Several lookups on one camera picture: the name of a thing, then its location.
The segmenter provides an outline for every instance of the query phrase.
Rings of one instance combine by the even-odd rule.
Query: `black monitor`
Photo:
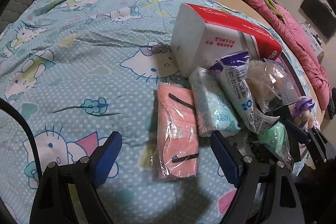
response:
[[[321,30],[323,35],[330,39],[336,31],[336,18],[329,7],[319,0],[304,0],[300,8]]]

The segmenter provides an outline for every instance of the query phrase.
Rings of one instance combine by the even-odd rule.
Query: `red and white box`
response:
[[[215,9],[182,3],[170,44],[183,77],[222,57],[249,50],[250,59],[276,60],[281,45],[262,27]]]

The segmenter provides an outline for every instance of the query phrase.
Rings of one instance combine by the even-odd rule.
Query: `metal screw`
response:
[[[81,163],[85,164],[89,161],[89,157],[85,156],[85,157],[81,157],[81,159],[79,160]]]
[[[285,167],[285,163],[283,162],[283,161],[278,161],[277,162],[277,165],[279,166],[279,167],[281,167],[281,168],[284,168]]]
[[[251,163],[253,159],[250,156],[245,156],[243,160],[244,162]]]
[[[56,163],[54,161],[51,161],[50,163],[48,163],[48,168],[53,168],[56,165]]]

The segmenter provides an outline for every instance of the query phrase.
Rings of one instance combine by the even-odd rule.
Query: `pink comforter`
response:
[[[256,10],[272,26],[290,48],[311,82],[320,108],[325,110],[329,98],[331,98],[329,80],[299,23],[280,5],[275,4],[278,11],[283,15],[284,22],[278,19],[275,13],[267,7],[264,0],[243,1]]]

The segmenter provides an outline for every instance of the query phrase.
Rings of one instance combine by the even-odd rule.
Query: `blue polka dot bedsheet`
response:
[[[271,28],[212,0],[35,0],[0,35],[0,96],[27,120],[42,169],[91,155],[112,131],[123,146],[98,194],[119,223],[219,223],[229,184],[200,138],[197,177],[155,179],[157,84],[189,87],[169,48],[181,3],[226,10],[267,29],[310,96],[303,69]],[[24,131],[0,113],[0,196],[28,224],[37,174]]]

